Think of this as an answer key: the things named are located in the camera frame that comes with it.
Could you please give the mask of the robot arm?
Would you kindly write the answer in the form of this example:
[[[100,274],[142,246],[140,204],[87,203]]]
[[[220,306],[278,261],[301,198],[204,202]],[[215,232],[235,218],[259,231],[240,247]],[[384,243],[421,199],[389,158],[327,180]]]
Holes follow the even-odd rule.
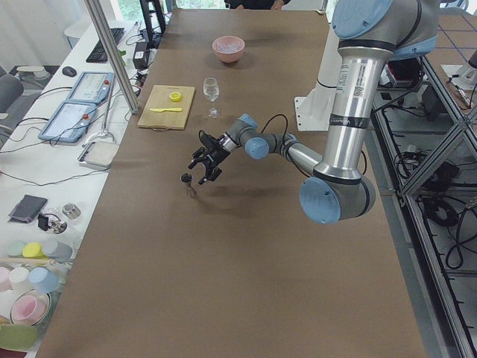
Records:
[[[300,206],[314,222],[332,224],[363,216],[376,193],[358,170],[374,96],[391,60],[419,57],[437,42],[438,1],[339,1],[332,17],[341,68],[329,116],[325,150],[319,154],[289,133],[263,134],[247,114],[220,137],[200,132],[192,163],[203,165],[202,183],[215,180],[220,164],[243,148],[254,160],[280,154],[307,174]]]

